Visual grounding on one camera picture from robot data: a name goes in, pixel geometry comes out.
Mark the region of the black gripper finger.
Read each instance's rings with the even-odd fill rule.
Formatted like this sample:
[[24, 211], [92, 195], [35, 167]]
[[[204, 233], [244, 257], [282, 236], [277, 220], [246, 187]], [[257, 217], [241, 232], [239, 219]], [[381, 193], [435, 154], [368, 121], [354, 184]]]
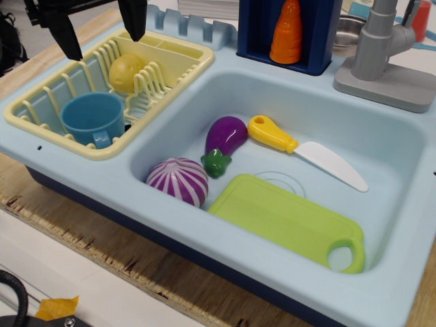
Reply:
[[48, 29], [56, 43], [68, 59], [82, 60], [82, 52], [73, 25], [65, 13], [49, 12], [46, 14]]
[[118, 0], [120, 13], [131, 39], [135, 42], [145, 34], [147, 0]]

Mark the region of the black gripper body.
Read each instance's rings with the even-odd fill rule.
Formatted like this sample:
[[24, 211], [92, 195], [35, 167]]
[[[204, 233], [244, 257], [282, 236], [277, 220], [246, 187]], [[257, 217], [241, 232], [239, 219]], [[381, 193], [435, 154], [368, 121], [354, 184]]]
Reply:
[[69, 16], [91, 8], [99, 7], [111, 0], [76, 0], [76, 1], [32, 1], [24, 0], [25, 10], [33, 26], [48, 27], [49, 14], [65, 14]]

